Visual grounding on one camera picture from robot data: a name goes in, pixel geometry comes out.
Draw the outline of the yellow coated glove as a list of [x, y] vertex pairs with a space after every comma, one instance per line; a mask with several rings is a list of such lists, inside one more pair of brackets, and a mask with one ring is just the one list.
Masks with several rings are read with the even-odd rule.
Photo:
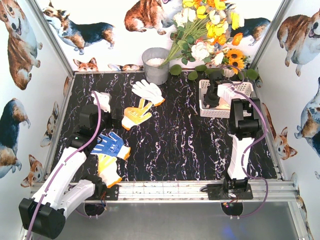
[[117, 173], [117, 158], [106, 154], [98, 154], [97, 175], [102, 179], [107, 188], [111, 188], [122, 181]]
[[152, 117], [149, 110], [153, 104], [151, 102], [145, 104], [145, 101], [145, 99], [141, 98], [138, 107], [127, 107], [124, 109], [121, 125], [127, 131]]

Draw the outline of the white glove orange cuff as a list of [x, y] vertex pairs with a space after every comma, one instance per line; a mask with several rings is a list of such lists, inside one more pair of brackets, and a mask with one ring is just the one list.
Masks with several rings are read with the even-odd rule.
[[148, 83], [145, 79], [134, 83], [132, 92], [142, 99], [150, 101], [154, 106], [159, 106], [165, 101], [160, 88], [152, 82]]

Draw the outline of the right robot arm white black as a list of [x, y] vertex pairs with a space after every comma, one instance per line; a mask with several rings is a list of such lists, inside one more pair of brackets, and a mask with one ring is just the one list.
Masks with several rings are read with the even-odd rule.
[[226, 182], [230, 189], [248, 180], [246, 174], [250, 150], [263, 123], [259, 115], [260, 100], [252, 97], [250, 82], [231, 81], [214, 71], [208, 80], [199, 81], [200, 116], [228, 119], [232, 152]]

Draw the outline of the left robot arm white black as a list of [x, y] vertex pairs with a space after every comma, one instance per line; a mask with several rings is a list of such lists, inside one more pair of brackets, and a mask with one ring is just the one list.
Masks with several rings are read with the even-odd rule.
[[94, 147], [102, 142], [99, 135], [115, 126], [110, 105], [85, 105], [79, 116], [79, 125], [68, 138], [57, 165], [45, 183], [31, 198], [23, 198], [18, 206], [24, 239], [33, 233], [55, 239], [62, 232], [68, 216], [86, 199], [98, 198], [103, 187], [111, 188], [120, 180], [116, 177], [117, 158], [97, 152], [98, 174], [86, 175], [75, 186], [68, 188], [80, 166]]

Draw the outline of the blue dotted glove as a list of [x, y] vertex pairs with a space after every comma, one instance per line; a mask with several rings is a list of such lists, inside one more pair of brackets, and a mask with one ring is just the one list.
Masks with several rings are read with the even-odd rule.
[[108, 135], [100, 134], [97, 144], [91, 151], [92, 155], [108, 155], [111, 157], [127, 160], [130, 156], [131, 148], [125, 146], [123, 139], [115, 132], [111, 131]]

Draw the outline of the artificial flower bouquet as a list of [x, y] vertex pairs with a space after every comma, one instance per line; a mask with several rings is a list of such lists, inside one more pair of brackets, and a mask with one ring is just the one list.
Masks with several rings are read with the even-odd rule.
[[249, 64], [249, 56], [236, 47], [245, 38], [246, 20], [229, 0], [184, 0], [182, 10], [173, 17], [172, 45], [161, 64], [180, 59], [187, 65], [203, 62], [207, 66], [226, 65], [238, 74]]

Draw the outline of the grey metal bucket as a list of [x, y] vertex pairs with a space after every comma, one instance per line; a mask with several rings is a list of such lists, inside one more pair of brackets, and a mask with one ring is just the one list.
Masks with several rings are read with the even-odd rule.
[[169, 51], [161, 47], [152, 47], [141, 56], [146, 80], [156, 85], [164, 84], [169, 76], [169, 63], [165, 62]]

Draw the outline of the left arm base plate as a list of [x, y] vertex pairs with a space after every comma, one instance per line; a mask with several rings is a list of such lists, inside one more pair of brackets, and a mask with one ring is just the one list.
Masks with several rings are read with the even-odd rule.
[[118, 184], [111, 188], [103, 187], [100, 195], [93, 195], [86, 199], [86, 201], [117, 201], [120, 193], [120, 186]]

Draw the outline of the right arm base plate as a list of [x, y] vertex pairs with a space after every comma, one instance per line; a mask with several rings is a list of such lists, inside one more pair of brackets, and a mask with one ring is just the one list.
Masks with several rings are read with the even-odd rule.
[[208, 184], [206, 186], [209, 200], [252, 200], [254, 198], [251, 186], [246, 189], [224, 189], [222, 184]]

